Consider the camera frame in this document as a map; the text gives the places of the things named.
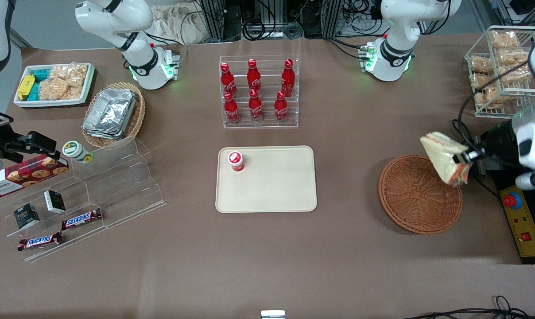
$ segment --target snickers bar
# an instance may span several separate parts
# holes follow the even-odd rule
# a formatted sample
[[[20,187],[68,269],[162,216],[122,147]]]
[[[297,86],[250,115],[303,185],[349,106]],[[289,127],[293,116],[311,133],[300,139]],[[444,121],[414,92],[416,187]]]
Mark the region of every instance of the snickers bar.
[[[68,228],[75,227],[80,224],[84,224],[85,222],[91,222],[100,218],[102,218],[102,213],[100,212],[100,208],[96,208],[95,210],[86,214],[76,216],[75,218],[71,218],[69,220],[63,220],[61,222],[61,230],[66,230]]]
[[[37,247],[48,247],[48,246],[55,246],[59,245],[63,241],[63,235],[61,232],[57,232],[57,234],[49,235],[49,236],[43,236],[38,238],[33,238],[30,240],[20,240],[18,244],[18,250],[21,252],[23,250],[28,250],[32,248]]]

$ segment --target emergency stop button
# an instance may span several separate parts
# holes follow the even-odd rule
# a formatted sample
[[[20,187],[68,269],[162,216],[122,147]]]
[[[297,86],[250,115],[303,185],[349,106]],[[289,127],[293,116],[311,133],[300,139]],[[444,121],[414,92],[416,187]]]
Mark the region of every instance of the emergency stop button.
[[[504,206],[511,208],[512,210],[518,210],[521,207],[521,197],[518,193],[511,192],[502,198]]]
[[[529,241],[529,240],[531,240],[531,235],[529,233],[521,233],[521,240],[522,241]]]

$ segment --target small black box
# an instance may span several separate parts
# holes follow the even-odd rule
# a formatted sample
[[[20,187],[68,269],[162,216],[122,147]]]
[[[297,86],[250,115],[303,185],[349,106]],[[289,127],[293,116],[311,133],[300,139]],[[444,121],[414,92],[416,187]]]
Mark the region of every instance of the small black box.
[[[57,214],[62,214],[65,212],[65,204],[63,203],[63,196],[61,194],[48,190],[44,193],[45,202],[47,203],[47,210],[49,212],[54,212]]]
[[[16,216],[20,230],[26,230],[39,222],[39,216],[35,212],[35,207],[31,204],[25,204],[23,207],[15,210],[14,216]]]

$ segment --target basket of foil containers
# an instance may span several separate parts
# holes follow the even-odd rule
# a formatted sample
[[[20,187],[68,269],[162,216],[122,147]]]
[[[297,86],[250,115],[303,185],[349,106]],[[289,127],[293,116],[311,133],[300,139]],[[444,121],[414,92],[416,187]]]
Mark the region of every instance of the basket of foil containers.
[[[105,147],[128,136],[135,136],[146,113],[140,90],[130,83],[116,83],[101,89],[92,99],[83,123],[89,144]]]

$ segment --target coca-cola bottle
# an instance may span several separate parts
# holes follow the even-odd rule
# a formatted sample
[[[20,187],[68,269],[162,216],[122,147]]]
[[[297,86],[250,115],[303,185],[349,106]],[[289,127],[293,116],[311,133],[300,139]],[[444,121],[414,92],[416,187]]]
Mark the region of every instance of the coca-cola bottle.
[[[230,71],[229,64],[226,62],[221,63],[221,71],[222,88],[225,90],[225,93],[232,93],[233,98],[237,98],[238,89],[236,88],[236,81],[234,75]]]
[[[295,85],[295,72],[293,71],[293,60],[288,58],[285,60],[285,69],[281,74],[281,90],[286,97],[290,97],[293,93],[293,86]]]
[[[279,91],[277,99],[275,100],[275,120],[278,124],[283,124],[287,121],[287,101],[285,100],[285,93]]]
[[[256,89],[250,89],[250,101],[248,101],[250,107],[250,115],[252,121],[258,123],[264,119],[264,112],[262,111],[262,101],[258,97],[258,91]]]
[[[258,71],[256,67],[256,60],[250,59],[248,60],[248,74],[246,77],[248,78],[248,86],[250,89],[255,89],[258,91],[258,96],[262,96],[262,75],[260,74],[260,71]]]
[[[238,105],[233,101],[232,93],[225,93],[225,113],[230,123],[239,123],[241,121]]]

